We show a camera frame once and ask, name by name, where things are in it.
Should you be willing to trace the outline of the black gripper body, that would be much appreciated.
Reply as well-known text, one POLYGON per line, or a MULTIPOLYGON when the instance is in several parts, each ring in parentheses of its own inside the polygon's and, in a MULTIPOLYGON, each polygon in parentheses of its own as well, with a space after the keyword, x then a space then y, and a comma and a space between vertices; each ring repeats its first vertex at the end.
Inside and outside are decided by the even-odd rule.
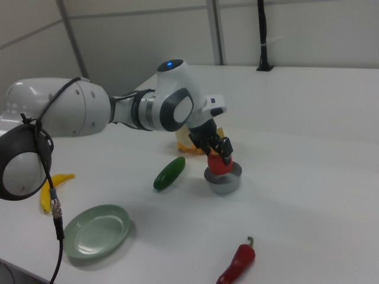
POLYGON ((206 139, 218 139, 217 125, 214 119, 206 121, 204 124, 189 128, 189 138, 196 148, 204 148, 206 139))

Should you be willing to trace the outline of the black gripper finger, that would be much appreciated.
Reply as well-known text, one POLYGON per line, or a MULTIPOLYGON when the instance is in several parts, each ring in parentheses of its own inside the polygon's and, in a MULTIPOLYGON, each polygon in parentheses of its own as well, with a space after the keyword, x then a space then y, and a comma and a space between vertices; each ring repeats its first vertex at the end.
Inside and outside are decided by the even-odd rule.
POLYGON ((217 139, 216 153, 220 155, 224 164, 232 162, 233 147, 228 137, 219 137, 217 139))
POLYGON ((204 142, 204 153, 206 155, 209 154, 218 154, 217 152, 217 140, 216 139, 206 139, 204 142))

